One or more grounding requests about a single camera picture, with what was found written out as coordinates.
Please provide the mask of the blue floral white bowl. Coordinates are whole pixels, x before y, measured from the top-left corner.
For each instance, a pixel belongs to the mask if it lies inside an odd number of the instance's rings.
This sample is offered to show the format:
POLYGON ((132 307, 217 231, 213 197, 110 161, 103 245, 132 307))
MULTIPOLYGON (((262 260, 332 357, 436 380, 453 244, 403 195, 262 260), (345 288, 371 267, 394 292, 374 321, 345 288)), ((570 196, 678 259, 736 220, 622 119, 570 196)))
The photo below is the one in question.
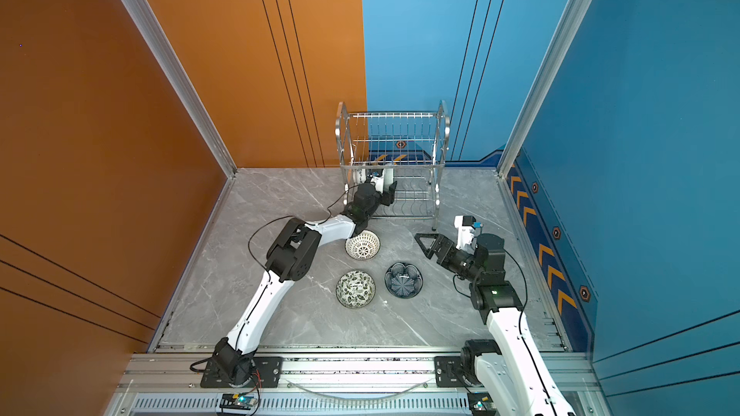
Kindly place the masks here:
POLYGON ((353 171, 353 180, 357 186, 362 185, 363 183, 366 183, 368 180, 367 169, 355 169, 353 171))

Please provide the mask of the stainless steel dish rack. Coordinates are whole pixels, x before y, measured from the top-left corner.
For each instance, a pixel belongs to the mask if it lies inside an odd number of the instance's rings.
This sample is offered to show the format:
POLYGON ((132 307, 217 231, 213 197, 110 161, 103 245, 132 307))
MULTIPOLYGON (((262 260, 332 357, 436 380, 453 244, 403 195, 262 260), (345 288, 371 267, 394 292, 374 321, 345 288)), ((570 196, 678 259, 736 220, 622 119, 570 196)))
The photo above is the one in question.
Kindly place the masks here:
POLYGON ((432 111, 352 112, 338 104, 335 138, 347 194, 354 197, 355 169, 384 169, 395 180, 395 202, 381 206, 375 219, 429 221, 439 225, 441 177, 450 137, 446 103, 432 111))

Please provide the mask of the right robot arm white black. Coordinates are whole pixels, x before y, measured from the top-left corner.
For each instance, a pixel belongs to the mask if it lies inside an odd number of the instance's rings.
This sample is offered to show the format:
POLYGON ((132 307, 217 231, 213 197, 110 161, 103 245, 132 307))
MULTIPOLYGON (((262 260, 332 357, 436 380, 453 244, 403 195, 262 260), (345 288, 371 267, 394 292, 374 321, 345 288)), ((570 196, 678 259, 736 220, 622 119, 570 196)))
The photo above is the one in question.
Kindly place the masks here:
POLYGON ((462 376, 485 388, 500 415, 574 415, 532 338, 529 295, 521 299, 506 279, 504 240, 484 233, 472 252, 439 233, 417 233, 414 240, 428 259, 469 283, 471 305, 491 333, 464 343, 462 376))

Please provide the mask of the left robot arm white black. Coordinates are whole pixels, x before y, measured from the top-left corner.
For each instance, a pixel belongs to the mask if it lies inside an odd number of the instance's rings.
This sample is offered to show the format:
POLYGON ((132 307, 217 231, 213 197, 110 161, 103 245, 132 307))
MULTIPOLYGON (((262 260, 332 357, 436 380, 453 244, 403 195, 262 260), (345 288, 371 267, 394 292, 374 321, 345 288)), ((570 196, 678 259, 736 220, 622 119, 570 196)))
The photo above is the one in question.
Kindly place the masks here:
POLYGON ((395 202, 397 182, 371 177, 354 188, 354 197, 343 211, 324 221, 290 217, 266 253, 263 277, 243 314, 219 340, 207 367, 220 372, 230 387, 244 387, 256 376, 254 355, 261 336, 279 304, 293 285, 308 274, 321 246, 345 240, 348 254, 364 260, 381 248, 380 239, 367 227, 381 206, 395 202))

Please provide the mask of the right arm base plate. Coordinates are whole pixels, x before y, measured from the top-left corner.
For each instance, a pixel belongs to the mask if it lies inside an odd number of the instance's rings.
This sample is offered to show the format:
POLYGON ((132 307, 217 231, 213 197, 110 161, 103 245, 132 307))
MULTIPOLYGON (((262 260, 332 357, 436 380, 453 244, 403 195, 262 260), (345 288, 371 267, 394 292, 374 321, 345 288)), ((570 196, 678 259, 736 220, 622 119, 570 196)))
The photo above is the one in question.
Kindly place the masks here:
POLYGON ((466 371, 460 356, 435 356, 434 372, 437 387, 440 388, 472 388, 480 385, 475 377, 466 371))

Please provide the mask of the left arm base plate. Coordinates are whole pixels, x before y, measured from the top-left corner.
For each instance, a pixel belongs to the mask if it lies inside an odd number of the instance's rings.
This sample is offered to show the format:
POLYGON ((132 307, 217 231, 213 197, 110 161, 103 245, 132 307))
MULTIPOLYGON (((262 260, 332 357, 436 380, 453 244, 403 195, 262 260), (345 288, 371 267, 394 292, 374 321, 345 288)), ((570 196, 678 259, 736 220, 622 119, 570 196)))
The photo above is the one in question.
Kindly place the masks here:
MULTIPOLYGON (((259 381, 263 388, 277 388, 283 370, 283 358, 281 356, 258 356, 254 359, 256 373, 259 373, 259 381)), ((229 388, 229 376, 221 370, 212 360, 205 364, 202 379, 202 388, 229 388)))

